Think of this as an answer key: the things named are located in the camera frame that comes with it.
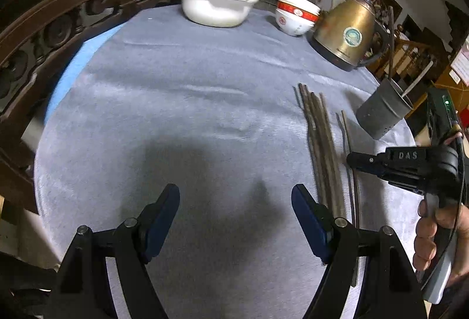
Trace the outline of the person's right hand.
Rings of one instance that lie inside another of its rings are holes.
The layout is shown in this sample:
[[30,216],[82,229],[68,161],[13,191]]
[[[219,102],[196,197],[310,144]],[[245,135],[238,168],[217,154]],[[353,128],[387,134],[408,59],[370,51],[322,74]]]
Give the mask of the person's right hand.
[[437,225],[441,228],[452,229],[457,220],[457,246],[451,274],[447,287],[465,279],[468,275],[468,207],[462,205],[459,208],[459,216],[456,215],[456,206],[446,206],[438,209],[432,218],[427,214],[427,204],[424,200],[418,206],[418,214],[421,217],[416,226],[416,238],[414,241],[414,256],[412,265],[418,271],[429,268],[436,255],[437,246],[433,238],[437,232]]

